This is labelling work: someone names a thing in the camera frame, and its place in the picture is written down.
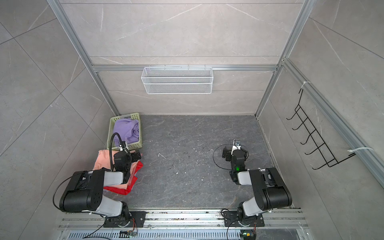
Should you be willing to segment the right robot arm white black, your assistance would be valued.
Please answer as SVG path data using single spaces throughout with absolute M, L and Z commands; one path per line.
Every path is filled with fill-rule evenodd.
M 254 196 L 240 203 L 237 219 L 243 225 L 256 220 L 263 213 L 273 209 L 290 207 L 292 195 L 276 168 L 248 170 L 246 160 L 249 152 L 235 139 L 230 147 L 224 145 L 222 158 L 231 163 L 229 173 L 236 185 L 251 186 Z

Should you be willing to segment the salmon pink printed t-shirt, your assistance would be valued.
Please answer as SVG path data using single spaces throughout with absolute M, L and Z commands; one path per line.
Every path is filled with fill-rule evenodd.
M 110 167 L 109 150 L 100 150 L 93 170 L 99 170 L 102 168 L 110 169 Z

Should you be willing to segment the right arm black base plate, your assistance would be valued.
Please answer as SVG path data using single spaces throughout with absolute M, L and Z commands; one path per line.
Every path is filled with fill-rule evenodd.
M 240 217 L 237 211 L 221 210 L 221 215 L 226 227 L 264 227 L 262 215 L 252 217 Z

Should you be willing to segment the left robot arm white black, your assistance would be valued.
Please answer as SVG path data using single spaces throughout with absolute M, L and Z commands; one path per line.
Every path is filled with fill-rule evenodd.
M 68 185 L 57 208 L 65 213 L 90 213 L 105 218 L 105 227 L 126 227 L 134 217 L 125 202 L 103 195 L 105 190 L 127 195 L 143 167 L 138 150 L 100 150 L 91 171 L 78 171 Z

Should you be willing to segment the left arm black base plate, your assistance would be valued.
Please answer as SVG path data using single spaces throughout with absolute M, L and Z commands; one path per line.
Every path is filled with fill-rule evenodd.
M 104 222 L 104 228 L 142 228 L 144 226 L 146 212 L 134 211 L 129 214 L 122 213 L 117 217 L 107 218 Z

